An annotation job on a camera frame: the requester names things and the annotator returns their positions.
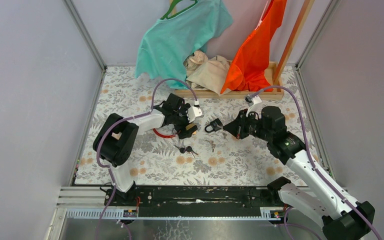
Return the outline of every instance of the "orange shirt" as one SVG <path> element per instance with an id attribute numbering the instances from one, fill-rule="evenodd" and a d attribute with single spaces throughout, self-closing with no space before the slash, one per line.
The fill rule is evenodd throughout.
<path id="1" fill-rule="evenodd" d="M 287 0 L 272 0 L 260 26 L 252 31 L 234 57 L 221 89 L 256 92 L 270 86 L 264 77 L 269 66 L 270 41 L 282 25 Z"/>

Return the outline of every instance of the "white wall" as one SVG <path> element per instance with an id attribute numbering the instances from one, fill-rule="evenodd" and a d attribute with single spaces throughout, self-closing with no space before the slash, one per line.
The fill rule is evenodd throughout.
<path id="1" fill-rule="evenodd" d="M 74 0 L 80 17 L 107 65 L 135 64 L 141 39 L 169 8 L 169 0 Z M 237 50 L 256 27 L 266 0 L 224 0 L 233 24 L 223 35 L 210 41 L 208 55 L 233 59 Z M 282 27 L 274 35 L 270 59 L 279 61 L 304 0 L 289 0 Z M 289 58 L 296 63 L 303 53 L 330 0 L 315 0 L 307 22 Z M 187 6 L 184 0 L 179 5 Z"/>
<path id="2" fill-rule="evenodd" d="M 341 1 L 302 75 L 336 178 L 384 239 L 384 1 Z"/>
<path id="3" fill-rule="evenodd" d="M 43 239 L 100 74 L 63 1 L 0 0 L 0 239 Z"/>

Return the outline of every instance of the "red cable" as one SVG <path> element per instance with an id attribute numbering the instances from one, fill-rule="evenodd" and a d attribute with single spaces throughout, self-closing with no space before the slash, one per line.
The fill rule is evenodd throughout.
<path id="1" fill-rule="evenodd" d="M 141 198 L 139 196 L 137 196 L 136 197 L 136 217 L 138 217 L 139 204 L 141 204 Z"/>
<path id="2" fill-rule="evenodd" d="M 159 133 L 159 132 L 157 131 L 157 129 L 155 129 L 155 128 L 153 128 L 152 130 L 153 130 L 153 132 L 154 132 L 158 137 L 161 137 L 161 138 L 171 139 L 171 138 L 176 137 L 176 135 L 163 135 L 163 134 Z"/>

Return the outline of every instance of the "floral tablecloth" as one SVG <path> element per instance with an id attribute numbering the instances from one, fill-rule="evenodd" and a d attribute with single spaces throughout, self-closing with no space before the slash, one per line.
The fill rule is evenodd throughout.
<path id="1" fill-rule="evenodd" d="M 135 67 L 108 67 L 102 85 L 92 124 L 85 142 L 82 157 L 74 183 L 104 184 L 110 181 L 107 169 L 96 163 L 96 153 L 92 144 L 108 115 L 117 113 L 120 116 L 149 111 L 152 91 L 157 79 L 149 79 L 146 74 L 135 78 Z M 295 75 L 292 67 L 285 67 L 282 73 L 285 87 L 291 89 L 301 103 Z M 162 84 L 156 92 L 155 104 L 165 100 L 173 90 Z M 278 106 L 286 116 L 288 130 L 302 139 L 303 134 L 296 105 L 290 95 L 285 93 L 281 101 L 263 101 L 264 106 Z M 238 111 L 245 109 L 243 99 L 201 99 L 200 106 L 204 117 L 197 122 L 198 132 L 191 138 L 179 140 L 158 137 L 149 130 L 136 137 L 133 151 L 128 160 L 130 175 L 138 185 L 218 185 L 218 186 L 266 186 L 280 176 L 290 179 L 297 186 L 306 184 L 270 155 L 263 140 L 249 136 L 237 140 L 222 130 L 211 134 L 205 133 L 204 127 L 215 118 L 223 124 L 232 121 Z M 316 156 L 310 132 L 310 123 L 306 118 L 305 125 L 312 154 Z M 160 130 L 169 134 L 169 126 Z M 214 152 L 211 144 L 215 143 Z M 175 146 L 192 146 L 199 155 L 192 157 L 189 153 L 180 153 Z"/>

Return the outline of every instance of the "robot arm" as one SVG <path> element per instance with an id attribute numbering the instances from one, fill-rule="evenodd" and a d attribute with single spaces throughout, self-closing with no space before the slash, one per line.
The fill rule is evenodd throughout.
<path id="1" fill-rule="evenodd" d="M 280 177 L 267 186 L 273 201 L 291 205 L 311 218 L 322 227 L 328 240 L 357 240 L 366 235 L 370 228 L 350 206 L 343 202 L 330 185 L 336 188 L 370 223 L 373 223 L 375 215 L 373 206 L 367 201 L 359 203 L 340 187 L 313 157 L 309 159 L 305 144 L 296 135 L 287 131 L 285 116 L 278 107 L 264 107 L 260 118 L 255 110 L 260 109 L 261 99 L 255 96 L 254 98 L 246 97 L 245 100 L 250 108 L 239 111 L 235 120 L 223 126 L 219 119 L 215 119 L 205 127 L 205 131 L 211 133 L 223 129 L 237 139 L 244 139 L 251 135 L 266 141 L 270 153 L 297 173 L 318 198 L 300 191 L 287 178 Z M 320 177 L 316 169 L 327 181 Z"/>
<path id="2" fill-rule="evenodd" d="M 179 139 L 190 138 L 198 130 L 193 121 L 203 116 L 198 101 L 191 106 L 185 104 L 183 98 L 171 93 L 166 101 L 154 107 L 151 114 L 124 121 L 113 128 L 111 134 L 103 140 L 100 158 L 110 165 L 117 190 L 126 193 L 134 185 L 127 160 L 138 134 L 172 124 Z M 122 118 L 116 113 L 109 115 L 93 142 L 93 150 L 97 150 L 98 143 L 110 126 Z"/>

